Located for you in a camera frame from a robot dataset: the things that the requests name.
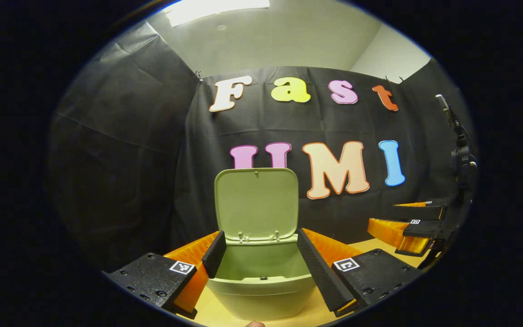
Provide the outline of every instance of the ceiling light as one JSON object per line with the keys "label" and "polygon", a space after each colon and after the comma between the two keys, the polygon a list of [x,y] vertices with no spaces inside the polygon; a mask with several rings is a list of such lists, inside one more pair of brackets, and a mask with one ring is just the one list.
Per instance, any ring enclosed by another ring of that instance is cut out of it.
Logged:
{"label": "ceiling light", "polygon": [[181,0],[164,8],[164,12],[172,27],[177,27],[216,13],[269,7],[270,0]]}

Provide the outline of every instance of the white ceiling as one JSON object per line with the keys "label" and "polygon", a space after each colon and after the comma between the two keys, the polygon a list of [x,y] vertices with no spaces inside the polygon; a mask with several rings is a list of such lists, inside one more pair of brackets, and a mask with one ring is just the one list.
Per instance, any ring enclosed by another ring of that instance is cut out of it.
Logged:
{"label": "white ceiling", "polygon": [[166,13],[149,24],[193,71],[211,76],[266,66],[350,70],[380,28],[380,20],[336,0],[270,0],[171,27]]}

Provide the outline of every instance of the blue letter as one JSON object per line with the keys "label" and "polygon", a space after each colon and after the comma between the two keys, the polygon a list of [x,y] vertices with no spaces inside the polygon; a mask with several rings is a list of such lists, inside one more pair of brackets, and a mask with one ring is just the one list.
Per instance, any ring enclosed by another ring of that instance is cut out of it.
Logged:
{"label": "blue letter", "polygon": [[399,162],[399,143],[397,141],[382,141],[378,147],[385,154],[386,168],[389,176],[385,180],[387,186],[397,186],[403,184],[405,176],[401,173],[401,163]]}

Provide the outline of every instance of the letter m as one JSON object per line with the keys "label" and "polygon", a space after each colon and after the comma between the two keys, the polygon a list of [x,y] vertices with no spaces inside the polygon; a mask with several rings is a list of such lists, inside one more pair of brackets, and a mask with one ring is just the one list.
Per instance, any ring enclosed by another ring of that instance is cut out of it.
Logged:
{"label": "letter m", "polygon": [[364,192],[370,188],[365,176],[361,142],[346,142],[340,160],[334,157],[324,143],[308,143],[302,147],[302,151],[310,157],[312,188],[307,192],[309,198],[320,199],[330,195],[326,178],[336,194],[342,193],[347,178],[348,193]]}

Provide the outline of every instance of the foam letter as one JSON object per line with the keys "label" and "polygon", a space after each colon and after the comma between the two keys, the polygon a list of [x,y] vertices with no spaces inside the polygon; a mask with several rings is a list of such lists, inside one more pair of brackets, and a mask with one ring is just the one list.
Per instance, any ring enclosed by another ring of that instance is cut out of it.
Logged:
{"label": "foam letter", "polygon": [[306,83],[296,77],[282,77],[276,79],[277,87],[271,91],[271,97],[278,101],[307,102],[310,95],[306,92]]}
{"label": "foam letter", "polygon": [[234,159],[235,169],[253,168],[253,156],[257,154],[257,147],[254,145],[240,145],[229,151]]}
{"label": "foam letter", "polygon": [[399,110],[399,107],[390,101],[390,97],[392,97],[393,95],[389,91],[385,90],[385,88],[382,87],[382,85],[377,85],[377,86],[373,87],[372,91],[375,91],[376,93],[378,93],[378,96],[380,97],[382,104],[384,104],[384,106],[386,106],[386,109],[391,110],[391,111]]}
{"label": "foam letter", "polygon": [[332,99],[337,104],[355,104],[359,97],[354,91],[351,91],[352,84],[348,81],[331,81],[328,88],[332,91]]}
{"label": "foam letter", "polygon": [[209,107],[209,111],[216,112],[233,108],[235,102],[231,101],[231,95],[233,95],[235,99],[239,99],[241,95],[243,95],[243,85],[250,85],[252,82],[251,76],[242,76],[215,83],[217,93],[215,95],[215,102]]}
{"label": "foam letter", "polygon": [[399,162],[399,143],[397,141],[382,141],[378,147],[385,154],[386,169],[389,176],[385,180],[387,186],[397,186],[403,184],[405,176],[401,172],[401,163]]}
{"label": "foam letter", "polygon": [[349,141],[344,144],[340,161],[332,154],[324,143],[308,143],[301,149],[310,157],[312,175],[312,189],[307,193],[311,199],[326,198],[330,195],[330,189],[326,187],[324,178],[336,192],[342,193],[346,177],[348,193],[364,192],[370,188],[365,176],[363,165],[363,144],[357,141]]}
{"label": "foam letter", "polygon": [[266,152],[271,155],[271,166],[274,168],[287,168],[287,154],[292,149],[292,144],[285,142],[269,143]]}

